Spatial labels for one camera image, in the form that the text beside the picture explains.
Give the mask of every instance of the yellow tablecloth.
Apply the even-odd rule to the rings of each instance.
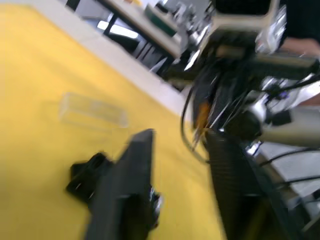
[[[1,239],[80,239],[89,211],[64,191],[71,164],[101,150],[116,157],[146,128],[156,131],[154,185],[165,198],[151,239],[222,239],[208,168],[183,145],[179,117],[32,8],[2,4],[0,17]],[[129,129],[106,135],[60,122],[65,92],[124,108]]]

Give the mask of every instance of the clear plastic box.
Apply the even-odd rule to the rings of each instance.
[[[124,109],[73,92],[63,95],[59,119],[65,123],[103,132],[129,126]]]

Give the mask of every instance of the yellow table surface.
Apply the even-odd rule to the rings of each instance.
[[[1,239],[81,239],[89,211],[64,190],[70,166],[101,150],[116,158],[146,128],[156,131],[153,180],[165,200],[150,238],[223,238],[208,167],[183,145],[178,116],[31,7],[2,4],[0,17]],[[129,129],[105,134],[60,122],[66,92],[124,108]]]

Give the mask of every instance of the person's hand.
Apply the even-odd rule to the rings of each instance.
[[[320,45],[316,40],[311,38],[298,39],[288,37],[280,49],[290,53],[320,58]]]

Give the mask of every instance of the dark clothing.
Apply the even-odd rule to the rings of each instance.
[[[287,37],[314,39],[320,44],[320,0],[282,0],[286,4]]]

